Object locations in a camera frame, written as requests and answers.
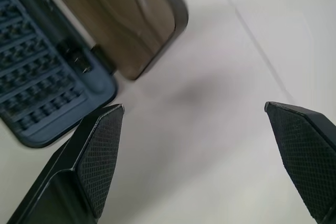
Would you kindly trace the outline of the screwdriver bit case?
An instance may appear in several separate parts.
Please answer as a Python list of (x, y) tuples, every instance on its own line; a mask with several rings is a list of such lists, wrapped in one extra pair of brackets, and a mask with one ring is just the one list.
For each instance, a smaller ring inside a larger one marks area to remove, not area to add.
[(0, 0), (0, 118), (17, 140), (43, 148), (112, 102), (114, 77), (138, 79), (184, 31), (183, 0), (51, 0), (93, 66), (80, 73), (23, 0)]

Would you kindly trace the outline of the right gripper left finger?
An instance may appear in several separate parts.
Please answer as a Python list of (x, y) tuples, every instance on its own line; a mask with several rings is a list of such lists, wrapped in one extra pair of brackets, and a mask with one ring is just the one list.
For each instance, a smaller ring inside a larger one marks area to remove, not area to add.
[(116, 168), (123, 116), (122, 104), (85, 116), (7, 224), (97, 224)]

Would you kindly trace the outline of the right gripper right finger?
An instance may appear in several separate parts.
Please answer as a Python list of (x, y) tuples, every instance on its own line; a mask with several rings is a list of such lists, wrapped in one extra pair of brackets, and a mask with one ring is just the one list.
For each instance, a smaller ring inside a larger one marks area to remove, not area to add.
[(284, 168), (317, 224), (336, 224), (336, 125), (322, 113), (266, 102)]

